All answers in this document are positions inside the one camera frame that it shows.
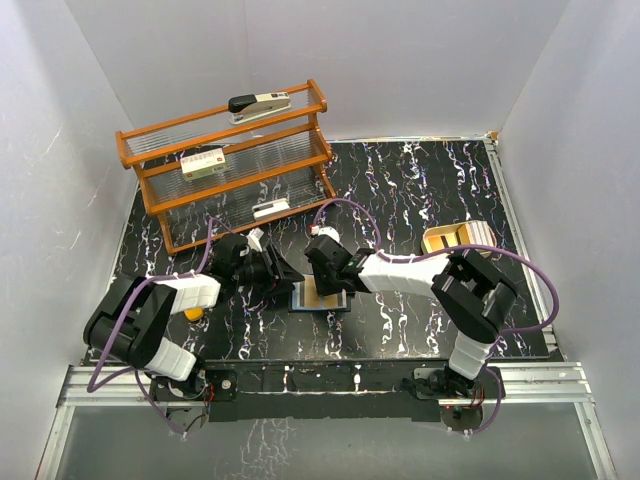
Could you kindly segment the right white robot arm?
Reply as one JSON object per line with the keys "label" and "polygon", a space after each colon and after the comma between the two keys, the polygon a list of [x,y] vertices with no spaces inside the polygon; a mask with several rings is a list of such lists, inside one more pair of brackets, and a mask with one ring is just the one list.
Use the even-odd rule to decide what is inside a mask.
{"label": "right white robot arm", "polygon": [[457,329],[447,364],[415,386],[426,395],[470,397],[518,297],[515,284],[479,251],[447,247],[442,253],[388,255],[360,248],[350,253],[326,234],[304,250],[321,295],[396,291],[433,298]]}

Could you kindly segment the gold credit card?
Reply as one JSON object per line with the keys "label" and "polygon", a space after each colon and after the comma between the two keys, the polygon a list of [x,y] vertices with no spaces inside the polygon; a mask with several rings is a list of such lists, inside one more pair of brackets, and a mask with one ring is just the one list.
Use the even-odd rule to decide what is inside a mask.
{"label": "gold credit card", "polygon": [[299,306],[304,309],[319,309],[322,306],[322,298],[316,290],[313,277],[306,277],[300,285]]}
{"label": "gold credit card", "polygon": [[322,306],[327,310],[344,309],[347,302],[343,295],[333,294],[322,297]]}

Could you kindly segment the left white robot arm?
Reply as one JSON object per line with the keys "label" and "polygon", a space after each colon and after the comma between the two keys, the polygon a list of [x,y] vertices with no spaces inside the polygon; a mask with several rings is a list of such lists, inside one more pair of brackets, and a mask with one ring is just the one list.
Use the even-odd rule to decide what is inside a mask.
{"label": "left white robot arm", "polygon": [[210,309],[246,287],[269,299],[288,294],[304,280],[282,254],[253,229],[209,240],[197,269],[165,276],[122,274],[89,318],[85,344],[101,353],[88,390],[105,384],[97,379],[112,357],[127,367],[156,375],[186,399],[200,396],[207,376],[199,357],[165,337],[170,318],[194,309]]}

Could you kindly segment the black leather card holder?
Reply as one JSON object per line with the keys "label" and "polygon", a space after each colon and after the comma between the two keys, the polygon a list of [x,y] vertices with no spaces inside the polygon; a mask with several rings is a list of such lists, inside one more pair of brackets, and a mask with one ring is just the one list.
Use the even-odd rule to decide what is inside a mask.
{"label": "black leather card holder", "polygon": [[290,312],[350,312],[351,298],[345,291],[330,295],[321,295],[316,289],[312,275],[294,284],[289,301]]}

